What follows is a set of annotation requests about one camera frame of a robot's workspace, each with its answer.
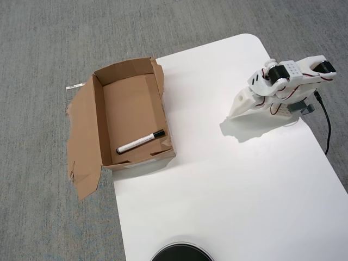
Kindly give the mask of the white tapered fixed gripper finger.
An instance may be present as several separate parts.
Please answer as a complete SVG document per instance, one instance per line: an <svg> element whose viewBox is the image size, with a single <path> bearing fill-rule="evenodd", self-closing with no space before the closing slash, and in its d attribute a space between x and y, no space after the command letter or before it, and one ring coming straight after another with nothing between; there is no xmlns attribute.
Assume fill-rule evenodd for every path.
<svg viewBox="0 0 348 261"><path fill-rule="evenodd" d="M227 116L228 119L233 119L252 109L257 102L255 93L250 87L243 88L234 98L232 107Z"/></svg>

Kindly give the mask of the white gripper body with slots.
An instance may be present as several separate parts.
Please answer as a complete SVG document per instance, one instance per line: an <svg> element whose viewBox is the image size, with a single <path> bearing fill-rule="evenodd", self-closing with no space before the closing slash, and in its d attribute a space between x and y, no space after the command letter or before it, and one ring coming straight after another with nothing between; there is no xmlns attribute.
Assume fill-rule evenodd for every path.
<svg viewBox="0 0 348 261"><path fill-rule="evenodd" d="M288 84L290 74L286 69L269 69L265 77L263 71L256 71L247 81L253 92L260 96L272 96Z"/></svg>

